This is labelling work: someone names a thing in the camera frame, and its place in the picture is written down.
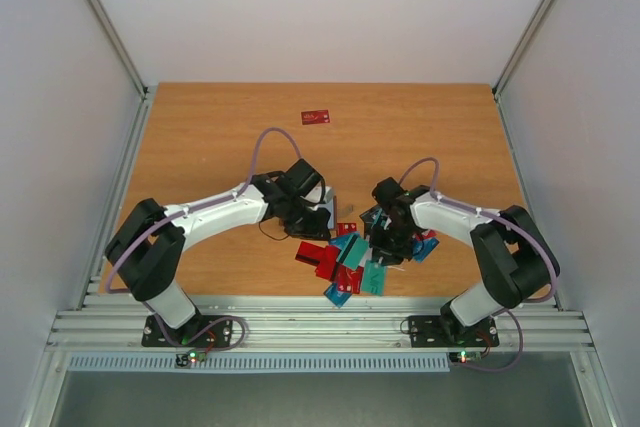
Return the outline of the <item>teal card bottom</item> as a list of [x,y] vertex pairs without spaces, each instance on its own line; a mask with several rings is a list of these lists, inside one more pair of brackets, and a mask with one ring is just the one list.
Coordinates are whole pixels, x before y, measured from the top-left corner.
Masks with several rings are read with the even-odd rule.
[[352,236],[341,249],[337,262],[350,270],[356,270],[368,249],[369,244],[366,240]]

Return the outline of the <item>teal card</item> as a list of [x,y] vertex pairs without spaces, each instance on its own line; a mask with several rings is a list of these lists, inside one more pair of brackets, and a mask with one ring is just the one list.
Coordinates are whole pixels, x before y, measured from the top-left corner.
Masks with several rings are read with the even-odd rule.
[[387,267],[378,262],[366,261],[361,280],[361,291],[375,296],[383,296]]
[[368,249],[369,244],[366,240],[352,236],[341,249],[337,262],[350,270],[356,270]]

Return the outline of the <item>blue card bottom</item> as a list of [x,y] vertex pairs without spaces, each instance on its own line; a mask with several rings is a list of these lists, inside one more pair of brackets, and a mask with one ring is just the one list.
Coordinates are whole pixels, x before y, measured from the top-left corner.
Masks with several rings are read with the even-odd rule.
[[335,308],[342,308],[353,296],[351,292],[340,291],[337,283],[331,283],[324,291],[324,297]]

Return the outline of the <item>brown leather card holder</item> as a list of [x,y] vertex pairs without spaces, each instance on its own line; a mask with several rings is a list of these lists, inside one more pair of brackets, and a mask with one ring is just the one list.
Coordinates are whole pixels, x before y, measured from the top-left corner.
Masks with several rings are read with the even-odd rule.
[[327,226],[330,230],[335,230],[340,222],[347,222],[354,212],[352,203],[344,203],[334,196],[329,202],[321,205],[329,212]]

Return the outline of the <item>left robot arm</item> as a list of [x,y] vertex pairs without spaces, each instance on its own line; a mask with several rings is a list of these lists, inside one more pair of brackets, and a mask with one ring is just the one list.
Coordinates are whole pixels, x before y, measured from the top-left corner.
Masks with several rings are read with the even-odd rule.
[[149,307],[174,344],[194,343],[206,331],[203,317],[176,279],[182,254],[238,227],[276,219],[286,238],[327,241],[334,191],[306,160],[286,171],[251,174],[238,186],[198,201],[139,202],[106,246],[112,277]]

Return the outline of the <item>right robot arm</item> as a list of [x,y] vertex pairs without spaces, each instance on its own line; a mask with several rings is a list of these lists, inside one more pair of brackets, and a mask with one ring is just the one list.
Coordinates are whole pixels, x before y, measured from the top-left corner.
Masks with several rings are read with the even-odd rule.
[[391,177],[376,185],[372,197],[383,217],[370,229],[375,260],[398,265],[415,259],[422,252],[418,236],[428,230],[473,250],[481,281],[440,309],[449,342],[467,341],[482,321],[531,300],[544,287],[554,294],[558,261],[525,208],[471,207],[426,186],[406,190]]

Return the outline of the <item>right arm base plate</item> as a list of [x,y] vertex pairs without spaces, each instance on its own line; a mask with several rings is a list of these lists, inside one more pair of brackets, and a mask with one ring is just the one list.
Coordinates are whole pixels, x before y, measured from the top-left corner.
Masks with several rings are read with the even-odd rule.
[[473,326],[445,324],[438,315],[414,315],[407,318],[411,346],[414,348],[498,347],[495,321],[485,318]]

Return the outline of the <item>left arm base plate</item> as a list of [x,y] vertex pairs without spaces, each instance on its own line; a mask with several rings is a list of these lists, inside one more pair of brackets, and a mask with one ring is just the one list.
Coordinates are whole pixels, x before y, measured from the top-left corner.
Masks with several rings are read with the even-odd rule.
[[173,329],[165,322],[159,324],[154,315],[146,318],[141,346],[187,347],[195,349],[226,348],[231,344],[234,322],[229,317],[199,314],[182,327]]

